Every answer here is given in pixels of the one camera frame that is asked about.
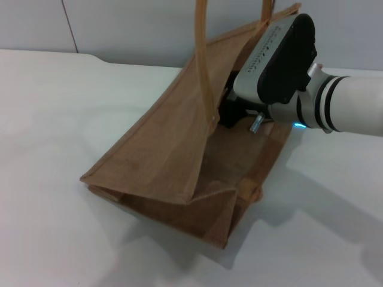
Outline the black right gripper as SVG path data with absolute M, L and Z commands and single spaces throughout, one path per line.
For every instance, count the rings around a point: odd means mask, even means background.
M 218 107 L 220 115 L 218 123 L 226 128 L 232 128 L 239 120 L 254 117 L 256 113 L 264 111 L 264 104 L 250 102 L 235 94 L 233 85 L 238 73 L 238 71 L 230 73 Z

